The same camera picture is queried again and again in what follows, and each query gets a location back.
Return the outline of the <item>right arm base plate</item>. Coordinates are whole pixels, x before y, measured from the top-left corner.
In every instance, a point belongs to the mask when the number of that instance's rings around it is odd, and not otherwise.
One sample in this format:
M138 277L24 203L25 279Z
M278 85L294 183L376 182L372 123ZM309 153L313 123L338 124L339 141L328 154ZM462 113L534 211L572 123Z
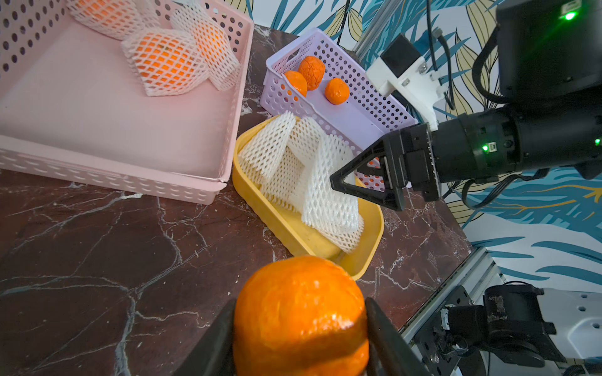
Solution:
M462 287L456 288L451 297L440 305L434 315L415 335L415 348L419 359L432 375L451 375L460 361L461 355L468 351L467 341L460 335L453 335L448 323L448 309L468 306L471 302L460 302L467 297Z

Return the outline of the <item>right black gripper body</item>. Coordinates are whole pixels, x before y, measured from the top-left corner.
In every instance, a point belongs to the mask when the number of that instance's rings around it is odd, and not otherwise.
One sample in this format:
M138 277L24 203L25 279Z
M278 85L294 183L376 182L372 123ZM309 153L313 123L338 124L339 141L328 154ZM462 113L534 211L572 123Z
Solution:
M383 145L386 202L403 202L403 189L409 184L425 201L440 198L428 125L413 125L388 133L383 138Z

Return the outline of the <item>pink perforated basket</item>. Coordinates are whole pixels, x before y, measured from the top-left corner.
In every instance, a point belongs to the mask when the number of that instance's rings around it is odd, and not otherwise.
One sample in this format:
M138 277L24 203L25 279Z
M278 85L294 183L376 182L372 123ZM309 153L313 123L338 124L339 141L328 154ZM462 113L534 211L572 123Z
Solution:
M254 23L223 1L202 8L241 64L235 86L148 97L120 42L65 2L2 2L2 168L212 203L230 178Z

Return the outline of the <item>purple perforated basket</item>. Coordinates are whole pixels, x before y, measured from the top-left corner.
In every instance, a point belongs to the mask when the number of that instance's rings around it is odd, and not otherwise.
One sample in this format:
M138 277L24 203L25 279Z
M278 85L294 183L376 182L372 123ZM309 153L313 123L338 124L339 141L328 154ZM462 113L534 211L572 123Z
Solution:
M290 86L285 73L296 71L308 56L323 62L325 75L319 88L303 97ZM354 155L384 134L417 123L394 97L381 96L366 78L364 68L318 28L277 51L266 64L262 107L273 116L290 111L299 118L313 118L325 133L348 145ZM351 90L350 98L340 105L331 104L324 95L333 78L343 80Z

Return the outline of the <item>yellow plastic tub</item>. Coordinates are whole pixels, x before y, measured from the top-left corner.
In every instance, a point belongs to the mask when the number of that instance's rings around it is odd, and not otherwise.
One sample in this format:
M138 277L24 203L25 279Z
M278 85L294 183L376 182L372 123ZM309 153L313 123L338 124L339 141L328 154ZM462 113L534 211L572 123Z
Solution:
M383 214L378 205L358 199L359 214L365 222L357 248L351 253L342 252L302 220L301 212L291 211L273 204L260 192L263 185L253 183L241 170L238 154L242 148L270 120L253 127L240 136L235 146L233 181L236 191L294 256L314 255L330 259L342 266L355 280L361 278L371 263L384 232ZM300 181L301 194L305 196L309 183L310 165L305 166Z

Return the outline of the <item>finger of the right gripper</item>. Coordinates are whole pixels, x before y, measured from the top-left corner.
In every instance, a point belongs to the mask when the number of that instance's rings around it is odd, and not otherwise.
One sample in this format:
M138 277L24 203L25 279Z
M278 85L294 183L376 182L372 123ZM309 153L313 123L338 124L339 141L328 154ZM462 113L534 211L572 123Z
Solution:
M407 185L403 152L404 148L400 138L380 138L330 175L331 188L384 208L403 211L405 209L403 189ZM359 167L368 164L375 158L379 159L383 171L384 191L370 190L345 182L349 175L354 175Z

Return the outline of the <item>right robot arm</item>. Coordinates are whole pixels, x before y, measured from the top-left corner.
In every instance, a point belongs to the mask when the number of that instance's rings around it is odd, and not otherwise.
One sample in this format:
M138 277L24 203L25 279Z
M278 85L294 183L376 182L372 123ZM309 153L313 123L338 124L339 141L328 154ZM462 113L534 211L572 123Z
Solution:
M494 108L438 122L434 104L454 91L423 70L400 35L367 70L379 94L399 93L423 122L387 133L330 177L332 189L395 211L411 186L426 201L440 185L466 200L477 183L494 183L473 210L515 181L569 167L585 180L601 173L601 4L505 1L472 67L475 89ZM555 367L562 375L601 372L601 297L509 281L484 291L481 304L456 286L431 302L418 330L398 332L367 299L369 375L488 375Z

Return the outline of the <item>white foam net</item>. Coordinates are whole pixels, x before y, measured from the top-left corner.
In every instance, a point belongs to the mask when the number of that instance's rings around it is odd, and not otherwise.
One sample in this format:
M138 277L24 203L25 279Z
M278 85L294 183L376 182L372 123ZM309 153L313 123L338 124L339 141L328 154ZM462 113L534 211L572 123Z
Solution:
M286 147L276 172L271 180L261 186L260 192L273 204L294 212L301 212L304 199L300 181L304 170L302 161L289 147Z
M321 140L326 137L325 131L312 117L296 120L287 146L303 165L312 165Z
M365 222L363 217L359 217L359 225L357 230L351 232L332 232L327 230L318 230L318 232L328 239L331 243L335 244L342 252L351 254L359 245L362 233L364 231Z
M302 220L330 233L354 232L360 227L358 199L332 189L330 176L353 157L351 148L334 135L321 137L310 166Z
M274 178L295 125L291 111L275 116L239 152L241 170L253 183L263 185Z

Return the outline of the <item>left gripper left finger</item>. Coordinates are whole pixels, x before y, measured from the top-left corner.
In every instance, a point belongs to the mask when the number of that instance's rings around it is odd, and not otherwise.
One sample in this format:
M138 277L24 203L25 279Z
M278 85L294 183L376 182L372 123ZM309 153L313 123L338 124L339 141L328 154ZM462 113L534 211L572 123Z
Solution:
M229 300L175 376L236 375L233 354L236 299Z

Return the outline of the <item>netted orange end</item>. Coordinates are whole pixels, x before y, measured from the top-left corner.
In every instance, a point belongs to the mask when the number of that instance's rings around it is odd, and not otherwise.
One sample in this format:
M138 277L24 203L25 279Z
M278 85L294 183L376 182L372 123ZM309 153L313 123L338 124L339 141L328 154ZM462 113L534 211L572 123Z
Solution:
M361 375L369 360L365 298L316 256L271 263L244 285L234 316L238 375Z

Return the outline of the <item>aluminium front rail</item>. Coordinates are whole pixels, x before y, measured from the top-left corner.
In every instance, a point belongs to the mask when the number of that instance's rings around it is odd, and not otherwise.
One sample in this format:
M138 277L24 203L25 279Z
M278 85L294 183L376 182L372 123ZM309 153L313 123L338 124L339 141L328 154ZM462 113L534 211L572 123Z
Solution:
M462 287L467 293L467 297L461 298L460 302L470 300L481 304L487 288L506 281L500 274L501 271L488 249L477 248L408 320L399 333L411 347L415 347L415 335L434 315L437 308L452 296L456 288Z

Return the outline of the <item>right aluminium corner post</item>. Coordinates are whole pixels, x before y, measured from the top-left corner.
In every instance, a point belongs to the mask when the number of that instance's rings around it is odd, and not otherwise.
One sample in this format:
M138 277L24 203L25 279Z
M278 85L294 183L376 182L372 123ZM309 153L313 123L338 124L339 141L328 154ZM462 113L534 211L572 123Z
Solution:
M362 36L354 47L358 59L368 54L370 45L377 42L393 14L401 6L401 0L368 1L362 17Z

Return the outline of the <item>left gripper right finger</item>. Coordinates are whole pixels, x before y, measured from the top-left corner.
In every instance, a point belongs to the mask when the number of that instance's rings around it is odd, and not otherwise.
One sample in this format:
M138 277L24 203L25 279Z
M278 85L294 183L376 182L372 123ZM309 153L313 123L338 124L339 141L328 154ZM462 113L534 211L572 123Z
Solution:
M390 319L372 298L365 299L368 318L367 375L430 375Z

